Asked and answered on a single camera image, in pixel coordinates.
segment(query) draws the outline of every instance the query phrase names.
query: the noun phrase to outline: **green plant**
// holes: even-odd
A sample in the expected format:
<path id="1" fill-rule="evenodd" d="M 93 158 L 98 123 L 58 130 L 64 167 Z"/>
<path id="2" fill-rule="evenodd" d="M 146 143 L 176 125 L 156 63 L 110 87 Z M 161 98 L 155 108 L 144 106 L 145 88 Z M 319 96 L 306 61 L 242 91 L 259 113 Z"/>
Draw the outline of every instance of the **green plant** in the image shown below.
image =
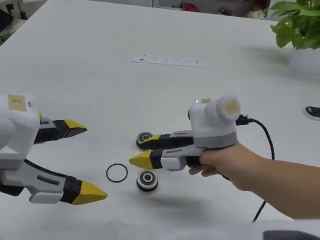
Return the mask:
<path id="1" fill-rule="evenodd" d="M 271 26 L 278 47 L 291 42 L 295 49 L 320 48 L 320 0 L 279 1 L 270 9 L 284 16 Z"/>

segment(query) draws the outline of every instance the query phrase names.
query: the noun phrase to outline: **socket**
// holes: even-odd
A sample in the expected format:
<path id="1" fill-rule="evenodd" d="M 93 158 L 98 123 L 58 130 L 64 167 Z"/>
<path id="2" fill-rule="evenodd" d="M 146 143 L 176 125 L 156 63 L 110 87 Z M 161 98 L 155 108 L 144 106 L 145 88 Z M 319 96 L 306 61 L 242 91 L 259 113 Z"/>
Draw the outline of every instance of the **socket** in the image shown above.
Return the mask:
<path id="1" fill-rule="evenodd" d="M 164 64 L 164 65 L 175 65 L 175 66 L 187 66 L 187 67 L 198 67 L 206 68 L 199 59 L 188 59 L 188 58 L 177 58 L 177 57 L 162 57 L 162 56 L 135 56 L 131 59 L 134 63 L 146 63 L 146 64 Z"/>

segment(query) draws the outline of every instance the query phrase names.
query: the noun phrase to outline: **white pot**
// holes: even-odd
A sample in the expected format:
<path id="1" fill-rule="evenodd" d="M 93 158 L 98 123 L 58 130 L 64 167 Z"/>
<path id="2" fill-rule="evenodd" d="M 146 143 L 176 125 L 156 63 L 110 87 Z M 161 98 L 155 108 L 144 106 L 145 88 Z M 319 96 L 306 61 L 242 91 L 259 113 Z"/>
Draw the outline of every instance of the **white pot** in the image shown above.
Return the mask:
<path id="1" fill-rule="evenodd" d="M 320 48 L 294 49 L 289 56 L 289 66 L 304 74 L 320 74 Z"/>

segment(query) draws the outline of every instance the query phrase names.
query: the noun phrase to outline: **potted plant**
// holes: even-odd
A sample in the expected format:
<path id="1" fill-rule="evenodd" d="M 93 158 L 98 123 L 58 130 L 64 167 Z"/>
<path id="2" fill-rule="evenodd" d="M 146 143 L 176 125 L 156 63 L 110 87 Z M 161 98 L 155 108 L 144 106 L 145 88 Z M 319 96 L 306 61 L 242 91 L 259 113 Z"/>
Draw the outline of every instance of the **potted plant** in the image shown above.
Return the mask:
<path id="1" fill-rule="evenodd" d="M 283 16 L 271 26 L 276 44 L 283 48 L 292 43 L 295 50 L 289 66 L 308 73 L 320 73 L 320 0 L 279 1 L 270 9 Z"/>

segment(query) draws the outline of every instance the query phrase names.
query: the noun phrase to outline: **label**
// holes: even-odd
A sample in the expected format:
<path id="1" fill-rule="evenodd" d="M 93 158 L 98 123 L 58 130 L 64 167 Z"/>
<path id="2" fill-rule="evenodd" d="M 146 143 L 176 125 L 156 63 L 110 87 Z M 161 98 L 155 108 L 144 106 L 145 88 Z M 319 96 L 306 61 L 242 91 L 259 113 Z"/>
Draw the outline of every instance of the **label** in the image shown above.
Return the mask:
<path id="1" fill-rule="evenodd" d="M 211 98 L 202 98 L 201 99 L 202 104 L 209 104 L 209 103 L 211 103 L 211 101 L 212 101 Z"/>
<path id="2" fill-rule="evenodd" d="M 226 101 L 222 105 L 222 108 L 227 115 L 231 116 L 233 114 L 237 114 L 240 111 L 240 104 L 238 100 L 235 98 L 235 99 Z"/>
<path id="3" fill-rule="evenodd" d="M 26 99 L 22 95 L 8 94 L 8 108 L 20 112 L 26 112 Z"/>

